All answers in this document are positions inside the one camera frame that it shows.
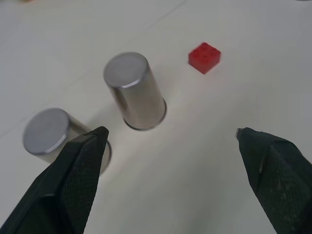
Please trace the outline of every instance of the lego stud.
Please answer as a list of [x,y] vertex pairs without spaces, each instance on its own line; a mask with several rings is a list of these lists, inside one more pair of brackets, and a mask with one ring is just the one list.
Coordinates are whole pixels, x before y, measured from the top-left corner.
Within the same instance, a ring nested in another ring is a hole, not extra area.
[[221,52],[207,43],[202,43],[189,54],[189,64],[202,74],[220,62]]

